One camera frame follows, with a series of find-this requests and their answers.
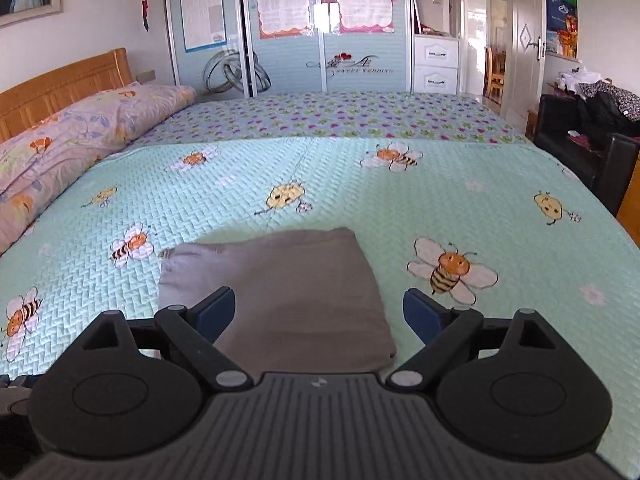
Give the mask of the grey trousers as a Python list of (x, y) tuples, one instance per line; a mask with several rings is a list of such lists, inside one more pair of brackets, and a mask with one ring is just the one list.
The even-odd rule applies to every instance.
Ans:
[(235, 314), (215, 346), (253, 378), (380, 372), (394, 362), (378, 283), (349, 229), (180, 244), (160, 266), (158, 304), (192, 309), (222, 286), (235, 294)]

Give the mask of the pile of clothes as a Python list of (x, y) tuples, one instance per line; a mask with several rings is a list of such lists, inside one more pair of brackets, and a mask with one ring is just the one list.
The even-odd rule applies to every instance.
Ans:
[(556, 86), (576, 96), (585, 134), (603, 143), (606, 134), (619, 133), (638, 139), (639, 96), (617, 87), (609, 79), (582, 67), (558, 73)]

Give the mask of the mint green bee quilt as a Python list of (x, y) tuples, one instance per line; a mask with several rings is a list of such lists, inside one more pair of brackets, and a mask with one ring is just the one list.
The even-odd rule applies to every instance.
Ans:
[(525, 144), (419, 141), (405, 170), (373, 166), (372, 139), (239, 140), (115, 154), (85, 172), (1, 258), (1, 298), (35, 289), (36, 330), (3, 374), (44, 372), (103, 310), (147, 318), (160, 259), (190, 242), (346, 228), (375, 274), (399, 359), (420, 342), (401, 313), (413, 245), (430, 238), (497, 273), (488, 316), (540, 312), (605, 383), (613, 417), (600, 454), (639, 474), (639, 251), (585, 185)]

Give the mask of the dotted purple bed sheet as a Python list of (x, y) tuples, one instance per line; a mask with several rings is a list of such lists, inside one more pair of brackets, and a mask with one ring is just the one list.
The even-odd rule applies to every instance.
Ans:
[(192, 104), (132, 148), (231, 140), (375, 138), (526, 144), (524, 133), (468, 96), (408, 92), (289, 93)]

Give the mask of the floral purple duvet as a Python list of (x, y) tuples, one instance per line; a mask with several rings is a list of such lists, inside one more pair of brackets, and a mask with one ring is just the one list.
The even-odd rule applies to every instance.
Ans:
[(190, 86), (130, 84), (89, 96), (3, 142), (2, 252), (93, 165), (195, 99)]

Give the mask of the coiled grey hoop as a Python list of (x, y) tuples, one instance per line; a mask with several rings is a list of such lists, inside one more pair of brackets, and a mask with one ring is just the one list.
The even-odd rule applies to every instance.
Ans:
[[(258, 56), (253, 54), (256, 82), (247, 83), (248, 90), (258, 93), (266, 92), (272, 86), (266, 70), (259, 64)], [(203, 84), (208, 93), (226, 93), (232, 89), (244, 91), (244, 76), (240, 52), (224, 50), (215, 54), (205, 64), (203, 70)]]

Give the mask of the white drawer cabinet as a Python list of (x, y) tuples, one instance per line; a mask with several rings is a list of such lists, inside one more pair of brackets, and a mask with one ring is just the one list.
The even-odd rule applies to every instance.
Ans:
[(459, 41), (416, 35), (413, 40), (413, 91), (455, 96), (458, 93)]

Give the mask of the wooden headboard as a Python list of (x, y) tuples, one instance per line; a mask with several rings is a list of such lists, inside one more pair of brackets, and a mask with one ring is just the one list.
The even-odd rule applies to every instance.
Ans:
[(125, 48), (85, 58), (0, 94), (0, 139), (6, 142), (65, 107), (134, 81)]

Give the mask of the light blue sliding wardrobe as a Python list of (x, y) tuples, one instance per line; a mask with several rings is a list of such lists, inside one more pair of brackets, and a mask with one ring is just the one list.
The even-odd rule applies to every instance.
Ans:
[(166, 0), (178, 84), (203, 100), (411, 88), (409, 0)]

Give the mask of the white blue-bordered poster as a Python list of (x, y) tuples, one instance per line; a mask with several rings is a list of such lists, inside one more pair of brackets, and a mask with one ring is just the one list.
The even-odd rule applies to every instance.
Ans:
[(180, 0), (180, 14), (186, 52), (227, 43), (224, 0)]

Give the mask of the white door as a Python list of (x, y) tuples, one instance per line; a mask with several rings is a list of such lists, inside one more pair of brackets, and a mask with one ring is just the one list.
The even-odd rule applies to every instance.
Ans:
[(506, 0), (508, 48), (502, 117), (524, 131), (528, 112), (538, 108), (544, 82), (546, 0)]

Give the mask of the pink-bordered poster left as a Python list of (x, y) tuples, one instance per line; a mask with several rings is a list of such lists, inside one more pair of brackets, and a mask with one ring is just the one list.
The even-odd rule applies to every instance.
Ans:
[(256, 0), (259, 37), (310, 36), (309, 0)]

